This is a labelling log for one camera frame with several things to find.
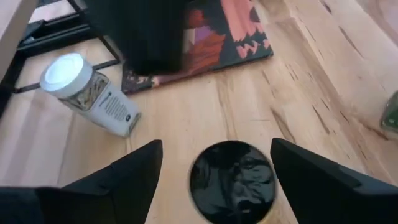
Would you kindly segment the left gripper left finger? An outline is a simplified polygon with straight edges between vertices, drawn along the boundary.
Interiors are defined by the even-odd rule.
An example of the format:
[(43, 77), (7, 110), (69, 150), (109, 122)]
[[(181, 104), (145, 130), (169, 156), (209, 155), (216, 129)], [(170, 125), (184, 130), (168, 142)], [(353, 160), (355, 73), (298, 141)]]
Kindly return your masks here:
[(145, 224), (162, 159), (157, 139), (64, 187), (0, 187), (0, 224)]

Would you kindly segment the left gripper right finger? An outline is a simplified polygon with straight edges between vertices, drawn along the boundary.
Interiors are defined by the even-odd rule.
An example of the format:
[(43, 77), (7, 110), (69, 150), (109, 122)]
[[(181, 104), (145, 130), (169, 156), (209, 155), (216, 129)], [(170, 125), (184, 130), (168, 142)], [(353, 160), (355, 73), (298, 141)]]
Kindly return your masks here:
[(299, 224), (398, 224), (398, 187), (282, 138), (271, 159)]

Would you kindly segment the green-lid glass spice jar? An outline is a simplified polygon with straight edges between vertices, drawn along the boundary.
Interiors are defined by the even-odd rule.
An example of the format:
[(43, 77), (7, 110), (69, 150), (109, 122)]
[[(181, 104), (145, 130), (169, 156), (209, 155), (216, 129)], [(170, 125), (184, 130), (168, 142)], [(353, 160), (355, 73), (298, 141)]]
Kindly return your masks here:
[(398, 90), (388, 99), (379, 124), (382, 129), (398, 134)]

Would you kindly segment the black-lid orange spice bottle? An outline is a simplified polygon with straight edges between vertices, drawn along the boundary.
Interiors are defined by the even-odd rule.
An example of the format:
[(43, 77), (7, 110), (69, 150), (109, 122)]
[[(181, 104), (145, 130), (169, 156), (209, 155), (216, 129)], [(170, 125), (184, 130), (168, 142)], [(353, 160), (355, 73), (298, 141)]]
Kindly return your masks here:
[(277, 196), (277, 180), (268, 158), (242, 141), (206, 148), (193, 162), (190, 195), (211, 224), (258, 224)]

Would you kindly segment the wooden shelf black legs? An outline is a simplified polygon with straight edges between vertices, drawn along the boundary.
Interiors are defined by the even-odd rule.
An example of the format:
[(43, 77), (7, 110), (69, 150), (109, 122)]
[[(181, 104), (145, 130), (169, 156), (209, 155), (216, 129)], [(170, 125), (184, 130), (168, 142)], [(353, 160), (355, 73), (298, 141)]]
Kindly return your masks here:
[[(25, 61), (30, 57), (16, 54), (30, 16), (35, 11), (39, 0), (0, 0), (0, 118), (4, 114), (12, 95), (39, 88), (38, 83), (20, 88), (16, 87)], [(66, 0), (74, 10), (88, 21), (87, 10), (78, 5), (76, 0)], [(93, 26), (97, 37), (114, 57), (112, 60), (97, 64), (94, 69), (101, 70), (121, 63), (121, 58), (111, 44)]]

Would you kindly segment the white-lid spice jar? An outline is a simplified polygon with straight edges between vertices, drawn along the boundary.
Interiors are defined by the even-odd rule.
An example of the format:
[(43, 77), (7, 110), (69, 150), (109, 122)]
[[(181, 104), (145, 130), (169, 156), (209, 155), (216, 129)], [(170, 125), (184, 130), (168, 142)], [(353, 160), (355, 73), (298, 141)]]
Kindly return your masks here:
[(141, 117), (136, 104), (80, 54), (59, 56), (42, 73), (40, 88), (109, 132), (128, 137)]

